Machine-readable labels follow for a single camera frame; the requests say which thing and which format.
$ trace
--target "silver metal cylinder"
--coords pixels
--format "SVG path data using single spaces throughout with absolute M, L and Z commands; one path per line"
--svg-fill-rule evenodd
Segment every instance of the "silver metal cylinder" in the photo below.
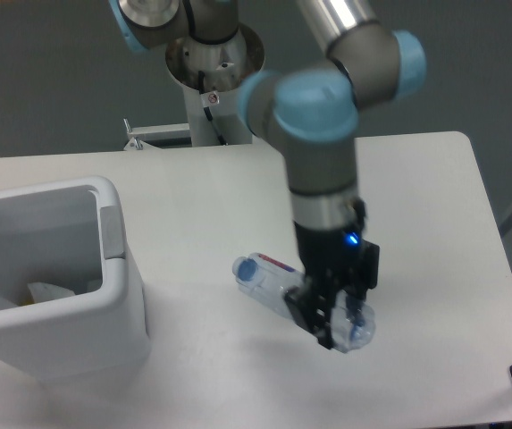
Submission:
M 357 214 L 352 202 L 357 197 L 357 186 L 341 192 L 313 197 L 291 193 L 293 221 L 315 231 L 330 231 L 355 221 Z
M 206 107 L 227 144 L 251 143 L 252 134 L 237 115 L 236 98 L 240 83 L 264 66 L 264 45 L 253 30 L 240 24 L 238 33 L 220 45 L 174 40 L 166 47 L 166 65 L 184 91 L 192 146 L 221 144 Z
M 298 0 L 298 6 L 324 52 L 347 30 L 376 19 L 367 0 Z
M 161 27 L 178 12 L 179 0 L 119 0 L 122 13 L 142 27 Z

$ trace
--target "clear plastic bottle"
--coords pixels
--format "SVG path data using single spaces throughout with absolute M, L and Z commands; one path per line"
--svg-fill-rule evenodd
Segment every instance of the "clear plastic bottle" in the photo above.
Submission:
M 278 315 L 292 319 L 283 295 L 293 286 L 303 285 L 305 276 L 301 272 L 261 253 L 239 257 L 232 271 L 242 292 Z M 331 322 L 334 348 L 342 353 L 361 349 L 373 338 L 373 309 L 344 290 L 337 295 Z
M 239 290 L 278 315 L 291 319 L 283 295 L 293 286 L 303 284 L 302 273 L 261 253 L 239 257 L 231 270 Z

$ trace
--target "robotic arm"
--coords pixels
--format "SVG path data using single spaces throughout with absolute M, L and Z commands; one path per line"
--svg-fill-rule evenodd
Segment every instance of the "robotic arm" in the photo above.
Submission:
M 147 47 L 190 34 L 208 52 L 241 33 L 236 1 L 120 0 L 118 5 Z M 350 298 L 347 311 L 356 314 L 361 308 L 351 302 L 365 301 L 377 283 L 379 247 L 363 239 L 366 210 L 357 186 L 358 111 L 416 92 L 426 61 L 418 40 L 386 30 L 367 0 L 298 0 L 298 6 L 325 59 L 282 77 L 253 73 L 262 64 L 246 67 L 239 55 L 238 111 L 247 128 L 284 157 L 305 267 L 305 284 L 284 299 L 296 323 L 330 349 L 338 296 L 344 291 Z M 212 82 L 219 82 L 219 70 Z M 205 76 L 200 74 L 197 84 Z M 232 89 L 239 84 L 225 81 Z

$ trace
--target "light blue joint cap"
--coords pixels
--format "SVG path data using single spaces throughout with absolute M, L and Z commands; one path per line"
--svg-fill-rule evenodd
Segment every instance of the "light blue joint cap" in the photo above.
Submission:
M 402 98 L 416 93 L 426 79 L 426 57 L 423 46 L 408 31 L 394 31 L 399 42 L 400 74 L 399 86 L 395 98 Z
M 262 83 L 267 78 L 270 78 L 272 76 L 276 76 L 279 73 L 277 71 L 260 71 L 258 73 L 251 74 L 247 79 L 245 79 L 240 87 L 239 87 L 239 93 L 238 93 L 238 117 L 241 119 L 242 122 L 244 122 L 244 125 L 249 128 L 248 123 L 248 106 L 249 106 L 249 99 L 254 94 L 254 91 L 256 90 L 257 86 Z
M 141 54 L 148 51 L 148 49 L 142 46 L 137 38 L 134 37 L 132 31 L 130 31 L 129 26 L 122 17 L 118 0 L 109 0 L 109 5 L 111 5 L 111 9 L 113 9 L 114 18 L 116 18 L 116 23 L 119 24 L 122 36 L 124 37 L 124 41 L 127 42 L 129 49 L 135 54 Z
M 350 136 L 358 124 L 351 83 L 338 71 L 292 74 L 275 90 L 275 119 L 297 139 L 331 143 Z

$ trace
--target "white plastic container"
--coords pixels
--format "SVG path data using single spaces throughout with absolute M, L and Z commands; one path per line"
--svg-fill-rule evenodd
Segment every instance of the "white plastic container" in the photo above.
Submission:
M 24 305 L 33 282 L 75 296 Z M 0 360 L 47 380 L 144 358 L 142 287 L 109 180 L 0 191 Z

